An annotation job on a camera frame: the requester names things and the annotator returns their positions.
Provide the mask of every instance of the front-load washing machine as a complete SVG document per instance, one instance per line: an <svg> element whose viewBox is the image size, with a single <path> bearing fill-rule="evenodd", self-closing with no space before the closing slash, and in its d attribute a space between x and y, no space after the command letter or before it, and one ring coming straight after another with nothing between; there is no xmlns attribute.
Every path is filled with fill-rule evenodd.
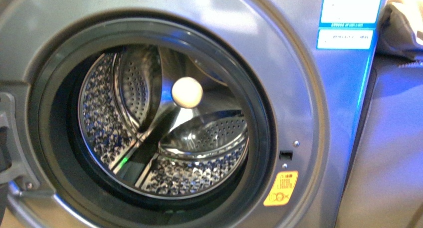
<svg viewBox="0 0 423 228"><path fill-rule="evenodd" d="M0 0L28 227L333 227L384 0Z"/></svg>

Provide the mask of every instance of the gray surface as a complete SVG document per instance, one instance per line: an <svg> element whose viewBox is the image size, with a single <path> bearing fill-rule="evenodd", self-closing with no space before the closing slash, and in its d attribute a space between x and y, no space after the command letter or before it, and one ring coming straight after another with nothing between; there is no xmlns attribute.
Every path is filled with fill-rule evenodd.
<svg viewBox="0 0 423 228"><path fill-rule="evenodd" d="M423 70L377 57L378 77L337 228L421 228Z"/></svg>

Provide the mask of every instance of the stainless steel drum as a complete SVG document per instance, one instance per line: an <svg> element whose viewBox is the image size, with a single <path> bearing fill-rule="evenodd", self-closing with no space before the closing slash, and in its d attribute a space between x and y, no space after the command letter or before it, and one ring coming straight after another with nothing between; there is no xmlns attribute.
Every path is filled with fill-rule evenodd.
<svg viewBox="0 0 423 228"><path fill-rule="evenodd" d="M246 121L233 95L210 95L226 84L197 59L166 48L119 49L98 57L79 94L81 134L97 165L126 188L156 198L185 199L219 186L248 151ZM162 84L187 74L208 89L190 109L162 97Z"/></svg>

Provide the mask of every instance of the warning sticker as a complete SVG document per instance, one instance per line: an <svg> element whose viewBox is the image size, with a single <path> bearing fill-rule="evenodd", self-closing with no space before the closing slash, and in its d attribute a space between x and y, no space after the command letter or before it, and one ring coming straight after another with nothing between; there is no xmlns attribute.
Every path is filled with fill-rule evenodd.
<svg viewBox="0 0 423 228"><path fill-rule="evenodd" d="M265 207L286 205L294 191L297 179L298 171L279 172L263 205Z"/></svg>

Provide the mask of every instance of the energy label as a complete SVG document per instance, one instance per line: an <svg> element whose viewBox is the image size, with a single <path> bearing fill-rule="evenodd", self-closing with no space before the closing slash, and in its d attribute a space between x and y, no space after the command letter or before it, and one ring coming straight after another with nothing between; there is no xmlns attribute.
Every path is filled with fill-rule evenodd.
<svg viewBox="0 0 423 228"><path fill-rule="evenodd" d="M318 49L370 49L381 0L323 0Z"/></svg>

